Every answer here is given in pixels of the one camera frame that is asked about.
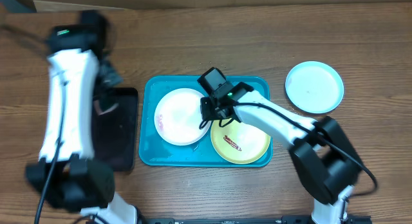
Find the yellow green plate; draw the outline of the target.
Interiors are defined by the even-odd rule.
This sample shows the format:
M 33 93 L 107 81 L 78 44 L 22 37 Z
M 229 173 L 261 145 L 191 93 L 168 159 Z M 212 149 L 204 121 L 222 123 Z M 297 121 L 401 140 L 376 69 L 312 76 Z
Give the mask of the yellow green plate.
M 220 127 L 211 126 L 211 142 L 215 151 L 226 161 L 248 164 L 260 159 L 269 148 L 271 137 L 262 130 L 237 121 Z

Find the white plate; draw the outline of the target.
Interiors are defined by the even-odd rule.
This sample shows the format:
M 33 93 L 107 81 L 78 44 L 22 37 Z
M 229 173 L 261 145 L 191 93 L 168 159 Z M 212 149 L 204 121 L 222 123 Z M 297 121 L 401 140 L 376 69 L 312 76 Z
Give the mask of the white plate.
M 190 88 L 175 89 L 162 97 L 154 112 L 154 125 L 163 140 L 183 146 L 193 144 L 206 135 L 211 124 L 208 122 L 200 128 L 203 121 L 200 102 L 203 97 L 202 93 Z

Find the light blue plate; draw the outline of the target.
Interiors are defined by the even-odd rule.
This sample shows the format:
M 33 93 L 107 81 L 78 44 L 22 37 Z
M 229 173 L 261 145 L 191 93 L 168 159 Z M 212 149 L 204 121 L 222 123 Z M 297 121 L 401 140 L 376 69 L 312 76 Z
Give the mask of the light blue plate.
M 324 114 L 342 102 L 344 83 L 331 66 L 323 62 L 306 61 L 289 71 L 285 91 L 291 103 L 300 110 Z

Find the green and pink sponge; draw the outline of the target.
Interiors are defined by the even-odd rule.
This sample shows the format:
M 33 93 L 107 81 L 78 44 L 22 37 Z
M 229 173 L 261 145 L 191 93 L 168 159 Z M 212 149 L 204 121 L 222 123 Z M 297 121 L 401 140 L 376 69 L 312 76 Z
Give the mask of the green and pink sponge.
M 104 104 L 103 102 L 101 102 L 99 100 L 94 100 L 93 101 L 93 107 L 94 107 L 94 110 L 95 110 L 96 114 L 98 116 L 100 116 L 100 115 L 105 115 L 107 113 L 110 113 L 110 112 L 116 110 L 116 108 L 118 107 L 118 103 L 107 105 L 107 104 Z

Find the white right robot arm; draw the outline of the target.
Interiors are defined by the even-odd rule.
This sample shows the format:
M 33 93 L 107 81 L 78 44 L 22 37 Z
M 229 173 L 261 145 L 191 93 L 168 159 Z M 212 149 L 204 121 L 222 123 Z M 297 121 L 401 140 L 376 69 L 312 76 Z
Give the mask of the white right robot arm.
M 233 85 L 218 68 L 206 71 L 198 83 L 207 93 L 201 99 L 200 127 L 229 119 L 265 132 L 288 151 L 301 184 L 314 198 L 312 223 L 348 220 L 348 200 L 364 164 L 336 120 L 292 113 L 249 84 Z

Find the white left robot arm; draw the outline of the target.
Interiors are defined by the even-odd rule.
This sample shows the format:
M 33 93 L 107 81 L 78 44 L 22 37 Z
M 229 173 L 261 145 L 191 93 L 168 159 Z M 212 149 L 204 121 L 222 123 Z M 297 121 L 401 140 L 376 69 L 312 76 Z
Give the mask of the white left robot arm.
M 138 93 L 123 88 L 109 62 L 109 22 L 94 10 L 57 26 L 50 49 L 48 117 L 30 185 L 48 204 L 87 223 L 143 223 L 140 211 L 115 190 L 114 173 L 135 164 Z

